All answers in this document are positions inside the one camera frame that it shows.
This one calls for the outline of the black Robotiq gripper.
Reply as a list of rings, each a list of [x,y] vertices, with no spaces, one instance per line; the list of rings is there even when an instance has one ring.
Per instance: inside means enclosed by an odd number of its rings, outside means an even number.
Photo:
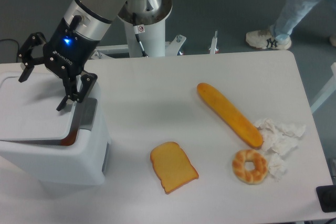
[[[95,73],[83,71],[98,42],[76,32],[82,20],[79,15],[74,16],[70,24],[62,19],[49,42],[41,32],[30,34],[17,53],[22,61],[23,70],[19,82],[25,82],[34,67],[43,63],[47,69],[62,79],[66,95],[57,106],[57,111],[63,110],[68,101],[83,102],[98,79]],[[37,46],[43,46],[43,56],[34,58],[32,51]],[[77,90],[78,75],[80,75],[80,90]]]

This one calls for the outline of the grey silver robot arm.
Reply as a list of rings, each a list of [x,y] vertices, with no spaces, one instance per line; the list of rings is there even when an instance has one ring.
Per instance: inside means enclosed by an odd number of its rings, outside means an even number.
[[[17,55],[23,73],[19,81],[26,81],[36,65],[45,65],[65,88],[57,111],[70,101],[81,103],[97,80],[96,74],[84,70],[85,63],[126,1],[73,0],[49,41],[43,33],[32,33],[20,47]]]

